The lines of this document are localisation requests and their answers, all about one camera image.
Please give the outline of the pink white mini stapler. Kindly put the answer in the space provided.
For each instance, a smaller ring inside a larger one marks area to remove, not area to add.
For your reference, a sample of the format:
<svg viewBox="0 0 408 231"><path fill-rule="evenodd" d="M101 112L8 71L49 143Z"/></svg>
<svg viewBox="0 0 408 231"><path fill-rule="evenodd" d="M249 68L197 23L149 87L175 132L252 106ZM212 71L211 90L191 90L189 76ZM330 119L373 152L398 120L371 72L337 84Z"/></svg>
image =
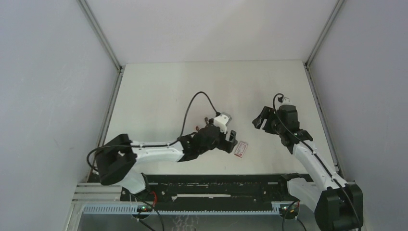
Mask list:
<svg viewBox="0 0 408 231"><path fill-rule="evenodd" d="M212 124L214 123L214 119L213 119L213 118L205 117L205 118L204 118L204 121L205 121L205 124L206 124L207 126L212 125Z"/></svg>

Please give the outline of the red white staple box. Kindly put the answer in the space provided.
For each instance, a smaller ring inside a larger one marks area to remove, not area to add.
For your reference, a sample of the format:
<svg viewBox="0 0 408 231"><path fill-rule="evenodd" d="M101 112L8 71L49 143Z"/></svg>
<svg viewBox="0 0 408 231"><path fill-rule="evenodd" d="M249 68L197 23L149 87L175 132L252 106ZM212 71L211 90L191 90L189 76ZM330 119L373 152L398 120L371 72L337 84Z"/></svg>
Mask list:
<svg viewBox="0 0 408 231"><path fill-rule="evenodd" d="M236 149L234 151L234 155L239 157L239 158L243 158L247 148L248 148L248 143L246 143L244 141L238 142L238 144L236 146Z"/></svg>

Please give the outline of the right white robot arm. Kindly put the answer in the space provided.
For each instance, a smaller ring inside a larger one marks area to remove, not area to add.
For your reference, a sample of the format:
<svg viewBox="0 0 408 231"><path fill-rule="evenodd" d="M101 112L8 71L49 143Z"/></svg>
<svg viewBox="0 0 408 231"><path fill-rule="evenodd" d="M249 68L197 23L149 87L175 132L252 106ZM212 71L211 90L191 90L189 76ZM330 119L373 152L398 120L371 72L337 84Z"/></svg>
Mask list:
<svg viewBox="0 0 408 231"><path fill-rule="evenodd" d="M363 226L363 193L356 184L349 184L320 156L312 136L300 128L294 105L278 109L265 106L252 121L256 129L278 135L285 146L306 169L311 185L297 173L282 175L278 194L283 200L293 197L314 213L322 231L361 230Z"/></svg>

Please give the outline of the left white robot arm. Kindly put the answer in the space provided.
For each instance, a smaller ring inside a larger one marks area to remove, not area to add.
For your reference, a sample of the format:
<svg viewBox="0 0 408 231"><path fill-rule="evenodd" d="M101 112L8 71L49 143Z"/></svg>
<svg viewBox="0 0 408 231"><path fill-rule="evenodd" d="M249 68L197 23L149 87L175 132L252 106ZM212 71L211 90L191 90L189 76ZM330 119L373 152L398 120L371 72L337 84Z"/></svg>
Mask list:
<svg viewBox="0 0 408 231"><path fill-rule="evenodd" d="M209 119L204 128L169 142L132 141L120 134L106 145L96 148L96 172L103 186L119 185L138 200L150 196L150 187L137 166L150 162L186 162L213 149L231 153L237 145L236 131L228 131L231 117L220 114Z"/></svg>

